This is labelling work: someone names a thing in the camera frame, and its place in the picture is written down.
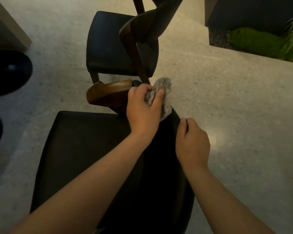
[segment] green moss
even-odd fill
[[[286,52],[282,37],[251,28],[238,28],[227,35],[232,47],[248,53],[293,61],[293,48]]]

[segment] hand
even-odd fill
[[[143,138],[148,145],[156,134],[160,123],[160,113],[165,93],[163,89],[159,90],[152,105],[149,106],[144,101],[144,98],[146,93],[151,90],[155,90],[155,88],[148,84],[131,87],[128,92],[127,104],[127,118],[131,133]]]
[[[193,118],[181,118],[176,137],[176,155],[183,170],[197,167],[207,169],[210,148],[207,133],[196,121]]]

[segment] crumpled cloth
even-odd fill
[[[156,90],[152,90],[152,91],[147,92],[146,97],[145,97],[145,102],[151,106],[152,102],[155,98],[155,94],[160,89],[164,89],[165,94],[164,94],[164,100],[163,100],[162,110],[161,110],[161,114],[160,114],[160,121],[162,121],[172,113],[172,105],[171,105],[169,99],[167,98],[167,95],[172,90],[172,82],[171,82],[170,78],[162,77],[162,78],[159,78],[155,82],[154,87],[156,88]]]

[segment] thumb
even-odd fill
[[[185,118],[181,118],[178,129],[177,129],[177,136],[176,139],[184,139],[187,133],[187,121]]]
[[[163,89],[160,89],[156,94],[155,98],[152,102],[151,109],[155,111],[161,111],[162,105],[163,105],[163,99],[164,99],[165,91]]]

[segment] person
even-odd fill
[[[164,91],[151,106],[144,102],[147,84],[128,93],[131,133],[107,155],[47,200],[11,233],[93,233],[136,161],[155,136]],[[208,169],[207,133],[192,118],[182,118],[176,155],[214,234],[274,233],[227,190]]]

